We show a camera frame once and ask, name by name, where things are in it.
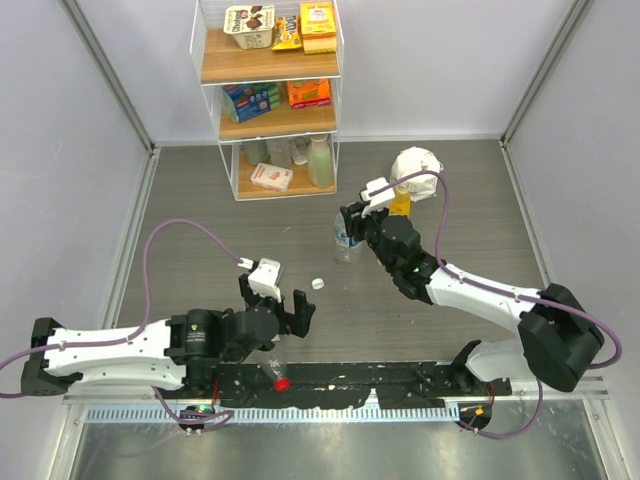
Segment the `wooden shelf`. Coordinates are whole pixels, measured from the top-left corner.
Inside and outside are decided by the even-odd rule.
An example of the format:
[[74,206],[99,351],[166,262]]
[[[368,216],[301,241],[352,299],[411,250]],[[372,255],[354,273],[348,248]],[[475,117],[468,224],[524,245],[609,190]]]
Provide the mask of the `wooden shelf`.
[[207,32],[201,76],[203,84],[339,75],[335,53],[305,55],[302,49],[280,52],[271,48],[243,50],[221,28]]
[[317,195],[320,193],[334,193],[336,191],[335,181],[328,188],[318,188],[309,180],[306,165],[291,165],[293,170],[293,180],[286,192],[269,190],[251,183],[251,174],[255,170],[254,165],[249,165],[244,155],[240,151],[240,166],[238,168],[238,200],[250,200],[259,198],[290,197],[295,195]]
[[230,141],[242,138],[297,135],[312,132],[335,132],[336,115],[332,105],[321,107],[291,108],[282,97],[280,106],[271,112],[246,122],[236,123],[229,116],[220,113],[220,140]]

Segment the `orange box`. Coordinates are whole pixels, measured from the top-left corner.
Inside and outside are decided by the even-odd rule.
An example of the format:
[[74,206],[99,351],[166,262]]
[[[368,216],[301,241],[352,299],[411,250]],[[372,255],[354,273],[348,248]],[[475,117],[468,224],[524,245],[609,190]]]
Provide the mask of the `orange box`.
[[291,108],[317,107],[331,103],[331,85],[329,79],[289,80],[287,93]]

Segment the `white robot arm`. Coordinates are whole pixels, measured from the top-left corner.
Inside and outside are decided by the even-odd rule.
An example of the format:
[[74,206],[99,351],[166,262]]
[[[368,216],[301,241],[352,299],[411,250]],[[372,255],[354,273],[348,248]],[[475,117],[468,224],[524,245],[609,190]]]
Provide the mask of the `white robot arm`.
[[[211,367],[220,362],[240,363],[253,350],[270,350],[278,335],[305,337],[315,305],[304,292],[294,291],[294,313],[284,309],[278,288],[279,262],[242,259],[250,270],[239,277],[244,311],[190,310],[147,325],[112,330],[70,330],[52,318],[36,320],[32,347],[60,348],[32,354],[25,363],[21,392],[29,396],[79,393],[86,387],[152,386],[167,391],[185,389],[198,395],[210,387]],[[131,338],[108,346],[65,348],[74,342],[104,343]]]
[[464,310],[515,336],[468,344],[454,361],[464,366],[460,375],[469,377],[467,383],[537,377],[557,390],[572,391],[604,337],[585,319],[538,303],[543,299],[583,311],[571,292],[555,284],[544,291],[513,287],[447,264],[421,248],[420,234],[407,217],[389,216],[393,198],[384,178],[369,182],[359,202],[340,209],[347,235],[367,242],[406,297]]

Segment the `white cap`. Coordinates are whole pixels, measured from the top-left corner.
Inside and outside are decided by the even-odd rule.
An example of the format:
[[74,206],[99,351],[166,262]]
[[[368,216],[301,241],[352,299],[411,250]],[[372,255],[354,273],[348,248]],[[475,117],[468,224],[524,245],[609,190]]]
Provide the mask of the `white cap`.
[[314,278],[313,280],[311,280],[311,287],[314,290],[320,290],[322,287],[324,287],[324,280],[322,280],[321,278]]
[[318,133],[317,135],[309,135],[312,142],[326,142],[329,135],[326,133]]

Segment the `yellow object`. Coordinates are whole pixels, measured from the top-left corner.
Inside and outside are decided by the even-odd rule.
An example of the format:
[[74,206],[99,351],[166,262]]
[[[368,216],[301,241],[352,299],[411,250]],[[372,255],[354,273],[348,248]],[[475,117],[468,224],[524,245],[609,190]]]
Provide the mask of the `yellow object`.
[[391,205],[389,205],[389,215],[404,215],[409,216],[411,211],[411,194],[409,189],[400,184],[395,189],[396,198],[393,199]]
[[291,108],[317,107],[331,103],[331,86],[329,80],[290,80],[287,82],[287,93]]
[[273,50],[295,50],[302,48],[300,38],[300,17],[287,15],[276,19],[276,38]]
[[309,2],[300,4],[302,36],[335,36],[336,21],[333,3]]
[[338,49],[338,41],[335,35],[333,37],[309,38],[305,37],[302,44],[304,45],[304,53],[325,53],[335,52]]

